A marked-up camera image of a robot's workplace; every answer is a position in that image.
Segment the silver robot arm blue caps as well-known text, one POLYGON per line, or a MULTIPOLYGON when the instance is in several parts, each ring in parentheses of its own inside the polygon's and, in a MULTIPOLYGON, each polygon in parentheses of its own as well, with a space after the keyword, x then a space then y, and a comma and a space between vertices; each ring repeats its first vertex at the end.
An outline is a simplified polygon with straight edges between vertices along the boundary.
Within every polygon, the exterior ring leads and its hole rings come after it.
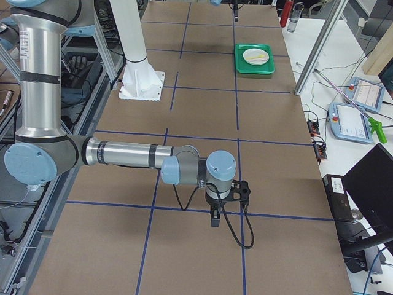
POLYGON ((212 226, 226 217, 228 202, 248 211, 250 189, 235 180, 236 161, 227 151, 201 157, 193 146, 100 141, 62 129, 61 38, 69 29, 97 25, 93 1, 11 1, 10 16, 19 28, 23 117, 4 163, 16 180, 38 185, 97 163, 159 169, 166 184, 205 188, 212 226))

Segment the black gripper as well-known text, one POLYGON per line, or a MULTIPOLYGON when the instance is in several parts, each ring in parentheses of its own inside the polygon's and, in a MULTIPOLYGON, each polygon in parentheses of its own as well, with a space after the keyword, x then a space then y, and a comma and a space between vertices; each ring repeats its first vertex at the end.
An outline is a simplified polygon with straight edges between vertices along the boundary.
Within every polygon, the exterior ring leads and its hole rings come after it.
POLYGON ((248 214, 251 190, 247 181, 233 180, 225 192, 218 190, 214 183, 206 183, 205 199, 210 205, 211 227, 220 225, 220 208, 227 202, 239 202, 244 214, 248 214))

